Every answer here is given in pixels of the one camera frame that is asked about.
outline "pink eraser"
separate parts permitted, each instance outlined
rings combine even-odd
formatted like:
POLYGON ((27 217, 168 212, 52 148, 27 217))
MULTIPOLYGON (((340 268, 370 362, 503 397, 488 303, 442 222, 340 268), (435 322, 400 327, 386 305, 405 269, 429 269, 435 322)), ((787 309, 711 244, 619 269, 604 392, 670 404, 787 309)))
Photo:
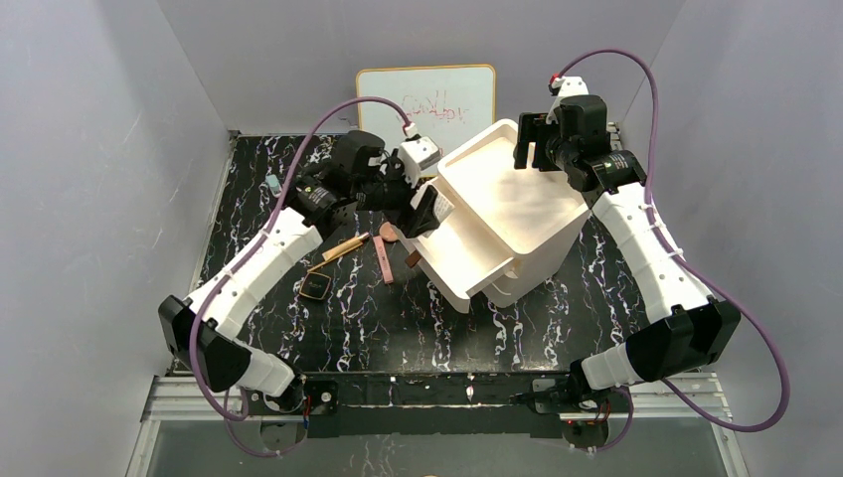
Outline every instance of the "pink eraser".
POLYGON ((384 247, 384 240, 381 236, 372 238, 375 244, 375 253, 378 255, 378 263, 381 265, 381 273, 384 274, 384 283, 393 282, 393 270, 390 268, 390 260, 387 258, 387 249, 384 247))

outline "glass panel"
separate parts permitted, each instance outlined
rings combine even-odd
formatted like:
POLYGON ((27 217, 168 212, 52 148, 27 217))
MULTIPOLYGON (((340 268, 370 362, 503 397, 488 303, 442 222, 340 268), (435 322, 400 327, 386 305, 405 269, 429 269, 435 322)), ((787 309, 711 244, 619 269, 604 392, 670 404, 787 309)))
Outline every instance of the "glass panel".
MULTIPOLYGON (((623 418, 611 421, 617 432, 623 418)), ((238 424, 237 432, 262 449, 256 422, 238 424)), ((622 443, 596 456, 564 446, 521 434, 365 435, 308 439, 283 459, 259 459, 234 447, 221 422, 166 421, 149 475, 727 475, 711 425, 698 418, 637 419, 622 443)))

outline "whiteboard frame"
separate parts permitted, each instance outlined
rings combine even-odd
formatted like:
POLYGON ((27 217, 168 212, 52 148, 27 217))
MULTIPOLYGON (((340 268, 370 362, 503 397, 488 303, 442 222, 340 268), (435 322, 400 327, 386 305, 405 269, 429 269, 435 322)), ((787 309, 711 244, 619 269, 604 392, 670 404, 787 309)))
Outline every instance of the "whiteboard frame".
MULTIPOLYGON (((472 65, 444 65, 440 67, 395 67, 395 68, 366 68, 360 70, 354 78, 354 89, 357 97, 360 97, 360 76, 363 73, 384 73, 384 72, 404 72, 407 70, 453 70, 457 68, 488 68, 492 71, 492 117, 490 124, 495 123, 495 116, 497 115, 497 97, 498 97, 498 72, 495 67, 480 63, 472 65)), ((365 131, 363 126, 363 103, 357 104, 357 128, 365 131)))

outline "red handwriting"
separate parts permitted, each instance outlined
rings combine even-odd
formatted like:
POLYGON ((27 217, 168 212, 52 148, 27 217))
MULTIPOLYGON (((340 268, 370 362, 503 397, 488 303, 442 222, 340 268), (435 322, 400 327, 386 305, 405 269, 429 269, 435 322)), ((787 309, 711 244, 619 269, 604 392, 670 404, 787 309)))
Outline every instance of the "red handwriting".
POLYGON ((465 113, 468 109, 449 106, 447 102, 447 90, 437 90, 433 96, 418 98, 412 94, 405 94, 401 101, 401 109, 407 113, 407 117, 413 119, 416 116, 425 115, 445 122, 459 121, 465 123, 465 113))

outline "light blue object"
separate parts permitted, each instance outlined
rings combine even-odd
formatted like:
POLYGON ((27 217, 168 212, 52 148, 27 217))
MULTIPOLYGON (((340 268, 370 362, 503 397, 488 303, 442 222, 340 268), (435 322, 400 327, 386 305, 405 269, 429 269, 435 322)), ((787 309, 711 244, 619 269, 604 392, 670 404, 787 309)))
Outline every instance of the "light blue object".
POLYGON ((269 174, 266 176, 266 184, 269 186, 269 191, 276 197, 281 195, 281 183, 278 181, 278 177, 274 174, 269 174))

